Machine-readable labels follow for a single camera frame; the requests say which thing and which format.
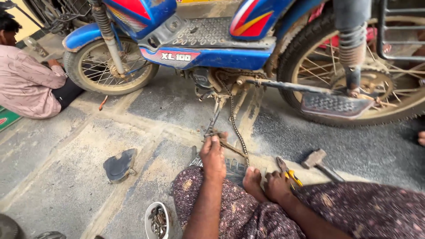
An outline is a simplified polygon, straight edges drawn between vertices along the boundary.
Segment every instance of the pavement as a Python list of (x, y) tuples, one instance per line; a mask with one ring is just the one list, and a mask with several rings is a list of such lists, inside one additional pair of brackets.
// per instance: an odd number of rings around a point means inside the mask
[[(40, 44), (52, 46), (54, 38), (48, 35)], [(19, 223), (23, 238), (52, 230), (71, 239), (146, 238), (144, 215), (153, 202), (170, 209), (171, 238), (181, 238), (171, 185), (189, 165), (191, 147), (202, 145), (213, 100), (199, 102), (193, 83), (165, 67), (149, 85), (109, 97), (99, 111), (103, 99), (85, 92), (51, 119), (24, 118), (0, 132), (0, 211)], [(229, 110), (226, 104), (216, 125), (238, 146)], [(419, 121), (332, 128), (295, 115), (276, 90), (252, 88), (236, 123), (251, 165), (263, 174), (278, 169), (274, 158), (280, 156), (303, 183), (327, 182), (319, 171), (298, 164), (322, 148), (328, 153), (324, 163), (347, 180), (425, 191), (425, 148), (415, 143)], [(139, 152), (136, 176), (108, 184), (103, 162), (130, 148)], [(231, 152), (226, 157), (243, 162)]]

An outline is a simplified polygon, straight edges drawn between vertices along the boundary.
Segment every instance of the foot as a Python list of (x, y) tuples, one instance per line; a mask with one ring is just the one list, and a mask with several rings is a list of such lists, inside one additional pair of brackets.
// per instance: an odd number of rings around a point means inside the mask
[(263, 189), (260, 186), (260, 170), (254, 167), (248, 167), (246, 170), (247, 171), (245, 173), (245, 177), (242, 180), (242, 184), (244, 185), (245, 191), (251, 194), (260, 203), (269, 202), (266, 195), (264, 194)]
[(418, 134), (418, 143), (425, 147), (425, 131), (421, 131)]

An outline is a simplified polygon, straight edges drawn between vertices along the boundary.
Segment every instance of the rear shock absorber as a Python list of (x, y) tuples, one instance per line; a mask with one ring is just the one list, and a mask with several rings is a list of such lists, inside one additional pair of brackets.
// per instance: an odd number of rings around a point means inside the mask
[(366, 21), (371, 0), (334, 0), (335, 27), (339, 30), (339, 59), (346, 73), (347, 93), (360, 93), (361, 66), (366, 58)]
[(124, 67), (122, 65), (121, 57), (116, 47), (115, 35), (111, 28), (108, 15), (106, 14), (106, 6), (102, 4), (101, 0), (88, 0), (91, 4), (91, 12), (97, 25), (99, 26), (102, 37), (105, 40), (106, 46), (108, 47), (109, 53), (113, 60), (113, 64), (116, 67), (116, 71), (121, 77), (124, 77)]

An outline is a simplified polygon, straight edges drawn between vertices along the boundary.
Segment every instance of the green mat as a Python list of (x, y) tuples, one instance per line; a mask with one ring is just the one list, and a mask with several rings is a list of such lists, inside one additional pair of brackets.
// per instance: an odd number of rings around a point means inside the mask
[(22, 118), (10, 110), (0, 106), (0, 132)]

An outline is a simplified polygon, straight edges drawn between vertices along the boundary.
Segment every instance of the pliers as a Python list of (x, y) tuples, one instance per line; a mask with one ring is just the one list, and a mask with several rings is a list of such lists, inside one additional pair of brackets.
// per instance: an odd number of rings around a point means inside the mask
[(291, 178), (298, 185), (298, 187), (303, 186), (303, 183), (301, 183), (301, 181), (295, 176), (295, 171), (287, 170), (285, 162), (283, 162), (283, 160), (280, 157), (276, 157), (276, 161), (278, 162), (278, 166), (280, 167), (282, 172), (285, 172), (285, 177), (287, 179)]

